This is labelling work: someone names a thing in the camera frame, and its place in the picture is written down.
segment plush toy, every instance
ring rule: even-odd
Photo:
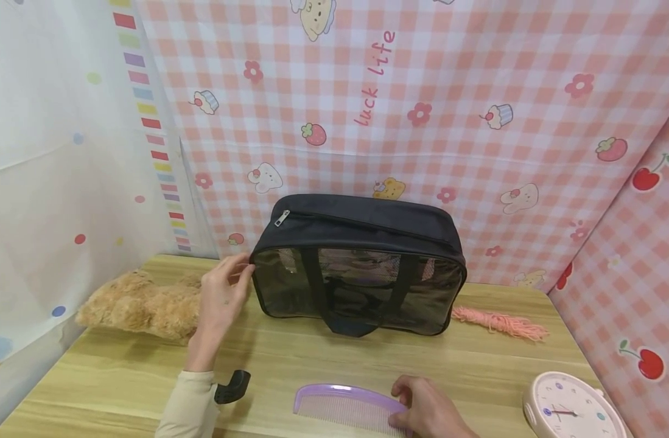
[[[200,305],[200,276],[183,277],[172,286],[155,285],[145,271],[132,271],[96,290],[82,305],[76,322],[86,327],[111,327],[150,333],[186,343],[195,332]],[[456,307],[451,317],[515,338],[541,341],[546,328],[527,318]]]
[[[128,272],[96,290],[76,315],[86,327],[111,327],[186,343],[195,332],[200,276],[156,285],[145,271]]]

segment clock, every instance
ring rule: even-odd
[[[538,375],[524,392],[523,403],[538,438],[628,438],[604,393],[573,375]]]

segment zipper pull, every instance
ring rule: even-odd
[[[280,226],[284,220],[290,215],[289,209],[283,211],[283,214],[273,223],[275,226]]]

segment brown teddy bear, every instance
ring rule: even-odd
[[[195,332],[200,276],[159,286],[145,271],[132,271],[105,283],[79,309],[76,322],[143,332],[186,343]]]

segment transparent mesh window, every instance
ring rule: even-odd
[[[399,254],[358,249],[318,251],[329,311],[339,317],[377,324],[398,281]],[[297,249],[255,255],[262,305],[274,317],[319,318]],[[462,267],[444,259],[420,257],[403,303],[384,318],[384,327],[435,335],[444,329],[450,305],[463,280]]]

